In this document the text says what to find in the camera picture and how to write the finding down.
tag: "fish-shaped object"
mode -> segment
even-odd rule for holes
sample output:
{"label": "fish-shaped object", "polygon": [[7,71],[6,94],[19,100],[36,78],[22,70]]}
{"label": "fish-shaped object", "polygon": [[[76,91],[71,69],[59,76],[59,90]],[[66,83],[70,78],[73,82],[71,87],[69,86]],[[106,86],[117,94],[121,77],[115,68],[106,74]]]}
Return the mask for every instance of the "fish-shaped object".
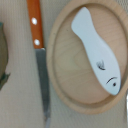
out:
{"label": "fish-shaped object", "polygon": [[72,21],[73,32],[81,39],[92,69],[102,87],[110,94],[118,94],[121,86],[120,68],[107,43],[96,32],[91,14],[83,7]]}

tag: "plate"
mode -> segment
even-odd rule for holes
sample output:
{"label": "plate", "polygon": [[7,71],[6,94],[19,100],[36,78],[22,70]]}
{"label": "plate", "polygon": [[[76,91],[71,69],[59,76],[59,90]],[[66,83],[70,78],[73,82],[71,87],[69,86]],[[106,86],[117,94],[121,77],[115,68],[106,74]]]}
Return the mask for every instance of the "plate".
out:
{"label": "plate", "polygon": [[[119,63],[122,83],[116,96],[99,84],[81,40],[71,29],[72,20],[82,7],[90,11],[97,33]],[[66,105],[80,113],[97,114],[118,103],[128,87],[127,32],[127,14],[112,0],[73,0],[61,11],[50,34],[47,66],[53,87]]]}

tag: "orange knife handle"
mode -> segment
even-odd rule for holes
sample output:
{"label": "orange knife handle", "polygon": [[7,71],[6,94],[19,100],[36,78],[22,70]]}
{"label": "orange knife handle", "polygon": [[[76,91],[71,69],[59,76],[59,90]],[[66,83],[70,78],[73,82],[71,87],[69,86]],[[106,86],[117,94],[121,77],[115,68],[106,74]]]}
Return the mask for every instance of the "orange knife handle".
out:
{"label": "orange knife handle", "polygon": [[33,46],[35,49],[44,48],[39,0],[27,0]]}

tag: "white fish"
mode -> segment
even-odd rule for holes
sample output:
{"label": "white fish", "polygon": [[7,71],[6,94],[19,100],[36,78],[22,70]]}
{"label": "white fish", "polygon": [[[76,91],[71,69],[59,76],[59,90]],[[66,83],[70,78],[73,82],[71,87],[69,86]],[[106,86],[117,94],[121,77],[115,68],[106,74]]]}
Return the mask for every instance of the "white fish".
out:
{"label": "white fish", "polygon": [[80,9],[72,21],[73,32],[81,39],[92,69],[102,87],[110,94],[118,94],[121,86],[120,68],[107,43],[97,34],[91,14]]}

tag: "fish eye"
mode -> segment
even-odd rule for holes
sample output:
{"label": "fish eye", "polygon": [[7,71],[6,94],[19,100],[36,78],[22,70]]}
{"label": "fish eye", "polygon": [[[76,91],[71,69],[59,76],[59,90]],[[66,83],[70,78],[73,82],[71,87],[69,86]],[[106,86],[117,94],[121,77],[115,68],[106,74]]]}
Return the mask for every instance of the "fish eye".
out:
{"label": "fish eye", "polygon": [[113,83],[113,86],[116,86],[116,83]]}

